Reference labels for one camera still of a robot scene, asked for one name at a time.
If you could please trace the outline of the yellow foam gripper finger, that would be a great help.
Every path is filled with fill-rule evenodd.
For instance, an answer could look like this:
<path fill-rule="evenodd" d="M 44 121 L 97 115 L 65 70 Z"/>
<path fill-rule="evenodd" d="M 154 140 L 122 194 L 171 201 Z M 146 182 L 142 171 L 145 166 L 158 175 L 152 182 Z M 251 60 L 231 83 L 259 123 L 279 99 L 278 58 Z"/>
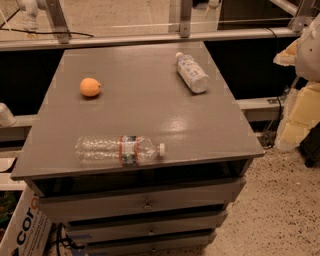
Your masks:
<path fill-rule="evenodd" d="M 291 89 L 277 130 L 275 147 L 288 152 L 298 147 L 320 122 L 320 83 L 309 81 L 300 90 Z"/>
<path fill-rule="evenodd" d="M 294 66 L 296 64 L 298 43 L 298 39 L 293 41 L 286 49 L 284 49 L 274 57 L 273 62 L 281 66 Z"/>

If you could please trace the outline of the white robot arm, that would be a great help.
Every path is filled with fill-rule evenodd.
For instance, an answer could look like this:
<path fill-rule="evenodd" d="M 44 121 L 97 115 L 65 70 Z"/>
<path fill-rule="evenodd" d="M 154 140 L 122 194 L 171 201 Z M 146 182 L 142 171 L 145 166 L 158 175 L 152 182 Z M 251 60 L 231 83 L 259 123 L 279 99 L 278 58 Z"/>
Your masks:
<path fill-rule="evenodd" d="M 307 81 L 302 89 L 290 90 L 277 130 L 275 147 L 291 151 L 320 122 L 320 14 L 273 62 L 294 66 L 296 75 Z"/>

